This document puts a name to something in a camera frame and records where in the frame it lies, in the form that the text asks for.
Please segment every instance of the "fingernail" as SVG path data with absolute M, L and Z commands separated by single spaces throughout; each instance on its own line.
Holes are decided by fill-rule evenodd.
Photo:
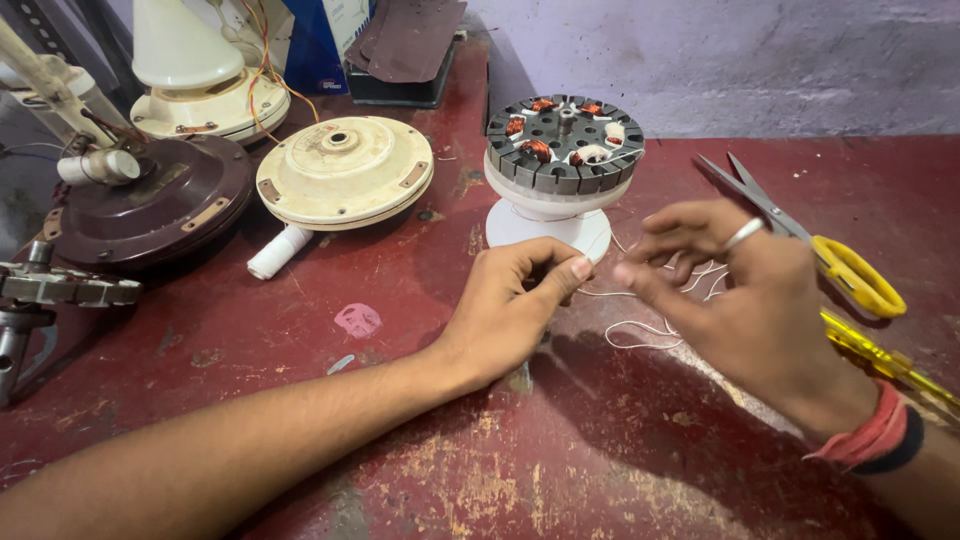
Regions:
M 623 264 L 617 264 L 616 268 L 613 268 L 613 278 L 625 287 L 634 284 L 634 273 Z
M 593 263 L 590 262 L 590 259 L 586 256 L 578 257 L 573 261 L 573 266 L 570 267 L 570 270 L 573 271 L 573 275 L 576 276 L 578 280 L 583 281 L 590 277 L 590 272 L 593 271 Z

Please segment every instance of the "workbench surface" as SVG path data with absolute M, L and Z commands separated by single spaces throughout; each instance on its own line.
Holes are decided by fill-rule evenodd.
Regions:
M 282 226 L 255 200 L 179 271 L 148 277 L 151 289 L 137 306 L 60 307 L 56 328 L 35 333 L 18 403 L 0 413 L 0 485 L 127 430 L 325 377 L 350 355 L 345 372 L 435 339 L 485 247 L 484 222 L 497 199 L 481 172 L 486 65 L 486 44 L 458 44 L 437 110 L 316 98 L 322 119 L 385 115 L 429 135 L 436 174 L 414 208 L 363 230 L 318 233 L 261 282 L 246 261 Z M 619 105 L 642 125 L 642 110 Z M 295 101 L 277 135 L 291 135 L 308 117 Z M 260 159 L 272 147 L 259 143 L 252 153 Z M 650 139 L 633 184 L 608 210 L 621 242 L 635 241 L 638 218 L 664 205 L 716 198 L 693 158 L 726 164 L 728 150 L 809 231 L 850 245 L 890 281 L 909 309 L 876 335 L 960 389 L 960 136 Z M 610 254 L 589 290 L 616 290 L 615 248 Z M 704 279 L 693 294 L 706 296 L 712 282 Z M 382 322 L 366 338 L 334 322 L 356 304 Z M 609 346 L 604 329 L 627 319 L 661 324 L 632 299 L 575 297 L 527 368 L 308 479 L 236 536 L 904 536 L 855 479 L 801 462 L 804 443 L 685 345 Z M 616 338 L 671 342 L 626 332 Z

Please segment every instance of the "red wristband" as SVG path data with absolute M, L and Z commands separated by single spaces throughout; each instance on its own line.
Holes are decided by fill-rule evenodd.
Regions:
M 874 380 L 880 390 L 874 416 L 851 433 L 833 435 L 827 444 L 804 459 L 819 457 L 841 463 L 846 470 L 889 454 L 903 440 L 906 433 L 906 405 L 900 392 L 886 380 Z

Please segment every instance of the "ring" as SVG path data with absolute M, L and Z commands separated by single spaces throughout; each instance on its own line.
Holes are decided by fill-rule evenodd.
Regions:
M 731 238 L 727 240 L 726 244 L 723 245 L 724 253 L 733 249 L 733 246 L 739 244 L 744 240 L 744 238 L 746 238 L 747 236 L 753 233 L 756 233 L 760 229 L 763 229 L 763 220 L 758 217 L 751 219 L 750 221 L 747 222 L 746 225 L 741 227 L 739 231 L 737 231 L 733 236 L 731 236 Z

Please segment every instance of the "purple wall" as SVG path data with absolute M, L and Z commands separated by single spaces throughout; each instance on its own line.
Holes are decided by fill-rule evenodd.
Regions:
M 650 136 L 960 132 L 955 0 L 469 0 L 464 26 L 498 109 L 562 92 Z

